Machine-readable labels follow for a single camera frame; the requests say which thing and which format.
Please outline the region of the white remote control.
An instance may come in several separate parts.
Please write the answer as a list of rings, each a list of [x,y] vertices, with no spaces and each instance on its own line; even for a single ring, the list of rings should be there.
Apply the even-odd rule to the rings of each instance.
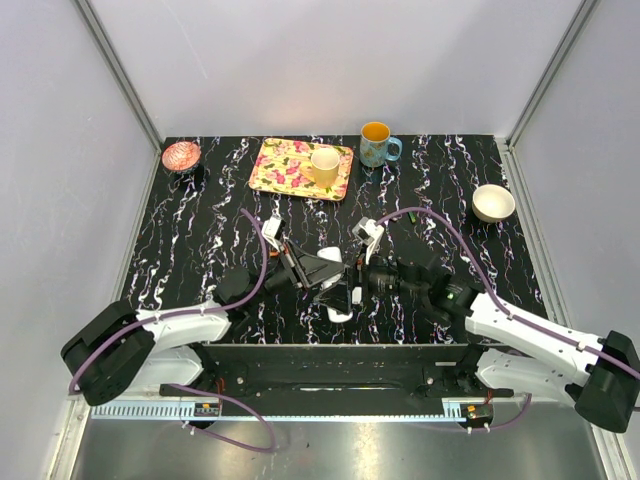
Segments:
[[[317,255],[323,259],[342,262],[341,250],[339,247],[336,247],[336,246],[322,248],[317,252]],[[340,275],[334,275],[330,279],[324,281],[321,284],[322,290],[325,290],[333,286],[340,280],[340,278],[341,278]],[[345,323],[352,318],[352,313],[342,314],[330,307],[327,307],[326,310],[327,310],[329,321],[335,324]]]

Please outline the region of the white battery cover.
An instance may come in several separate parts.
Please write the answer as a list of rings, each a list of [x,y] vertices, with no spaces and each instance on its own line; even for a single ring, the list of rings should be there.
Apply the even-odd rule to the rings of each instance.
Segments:
[[[362,302],[362,288],[354,287],[352,290],[351,298],[354,305],[359,305]]]

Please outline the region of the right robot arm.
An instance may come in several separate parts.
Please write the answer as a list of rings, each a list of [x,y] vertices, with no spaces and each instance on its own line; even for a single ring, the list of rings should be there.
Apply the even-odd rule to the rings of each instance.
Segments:
[[[613,433],[627,431],[639,398],[639,356],[632,340],[570,329],[522,310],[484,287],[458,279],[434,261],[377,255],[343,263],[336,247],[319,250],[325,266],[318,301],[334,323],[372,296],[407,293],[435,321],[514,348],[519,357],[484,348],[459,366],[456,387],[468,396],[505,389],[555,400]]]

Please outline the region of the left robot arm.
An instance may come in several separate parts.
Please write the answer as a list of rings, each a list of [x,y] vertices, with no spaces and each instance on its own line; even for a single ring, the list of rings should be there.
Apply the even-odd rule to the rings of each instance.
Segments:
[[[68,390],[91,406],[139,387],[183,384],[195,395],[213,390],[215,369],[198,353],[205,343],[226,343],[248,318],[250,307],[287,286],[332,287],[345,266],[337,247],[315,254],[284,243],[283,264],[273,273],[237,266],[221,278],[210,300],[167,310],[134,308],[119,300],[105,307],[69,340],[61,358],[72,375]]]

